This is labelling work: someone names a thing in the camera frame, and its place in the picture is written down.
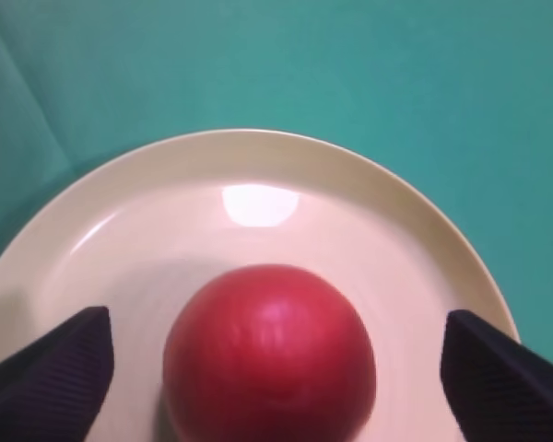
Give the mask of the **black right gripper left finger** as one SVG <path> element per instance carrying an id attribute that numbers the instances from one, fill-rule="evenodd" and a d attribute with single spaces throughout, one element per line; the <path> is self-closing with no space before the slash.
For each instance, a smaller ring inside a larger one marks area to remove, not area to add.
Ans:
<path id="1" fill-rule="evenodd" d="M 0 363 L 0 441 L 83 441 L 112 382 L 109 309 L 89 307 Z"/>

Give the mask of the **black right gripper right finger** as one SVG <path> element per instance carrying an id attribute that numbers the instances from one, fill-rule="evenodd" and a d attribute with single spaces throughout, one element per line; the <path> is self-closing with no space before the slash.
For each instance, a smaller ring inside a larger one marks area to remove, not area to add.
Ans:
<path id="1" fill-rule="evenodd" d="M 553 364 L 475 313 L 447 315 L 441 384 L 467 441 L 553 441 Z"/>

